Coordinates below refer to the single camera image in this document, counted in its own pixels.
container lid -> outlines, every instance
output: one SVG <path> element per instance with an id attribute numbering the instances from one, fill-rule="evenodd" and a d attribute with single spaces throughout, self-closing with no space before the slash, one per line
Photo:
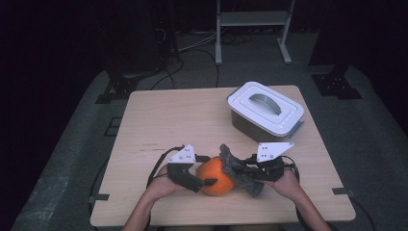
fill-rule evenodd
<path id="1" fill-rule="evenodd" d="M 228 96 L 230 108 L 258 127 L 277 137 L 285 137 L 303 117 L 303 107 L 256 82 L 247 82 Z"/>

human arm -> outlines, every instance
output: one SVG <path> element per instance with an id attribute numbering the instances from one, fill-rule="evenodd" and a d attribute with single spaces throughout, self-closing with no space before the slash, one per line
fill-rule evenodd
<path id="1" fill-rule="evenodd" d="M 162 167 L 152 183 L 141 195 L 138 204 L 123 226 L 122 231 L 142 231 L 149 220 L 154 204 L 159 199 L 174 192 L 184 190 L 186 188 L 175 184 L 167 177 L 167 166 Z"/>
<path id="2" fill-rule="evenodd" d="M 263 181 L 263 183 L 291 200 L 310 228 L 315 231 L 331 230 L 312 200 L 299 185 L 291 168 L 286 167 L 283 176 L 276 182 Z"/>

white shelf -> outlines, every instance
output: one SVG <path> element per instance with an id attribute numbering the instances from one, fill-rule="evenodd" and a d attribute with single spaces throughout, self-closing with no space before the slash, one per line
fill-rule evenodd
<path id="1" fill-rule="evenodd" d="M 221 13 L 220 26 L 270 26 L 285 25 L 287 11 Z"/>

dark background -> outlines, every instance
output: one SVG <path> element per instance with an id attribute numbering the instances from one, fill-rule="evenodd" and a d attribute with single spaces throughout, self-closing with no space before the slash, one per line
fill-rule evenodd
<path id="1" fill-rule="evenodd" d="M 285 8 L 285 1 L 223 1 L 224 9 Z M 82 95 L 114 60 L 139 72 L 163 67 L 167 1 L 6 0 L 0 6 L 1 228 L 10 229 Z M 214 30 L 216 1 L 176 0 L 176 30 Z M 407 131 L 406 1 L 297 1 L 291 31 L 321 29 L 310 64 L 339 57 L 363 71 Z"/>

container handle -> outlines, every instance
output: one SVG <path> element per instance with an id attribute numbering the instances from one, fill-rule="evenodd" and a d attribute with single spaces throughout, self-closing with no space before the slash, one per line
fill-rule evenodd
<path id="1" fill-rule="evenodd" d="M 269 107 L 272 109 L 273 113 L 276 115 L 280 115 L 282 113 L 281 108 L 279 107 L 279 105 L 270 97 L 264 95 L 264 94 L 260 94 L 260 93 L 256 93 L 256 94 L 252 94 L 249 97 L 250 100 L 259 100 L 262 101 L 264 103 L 266 103 L 267 105 L 269 105 Z"/>

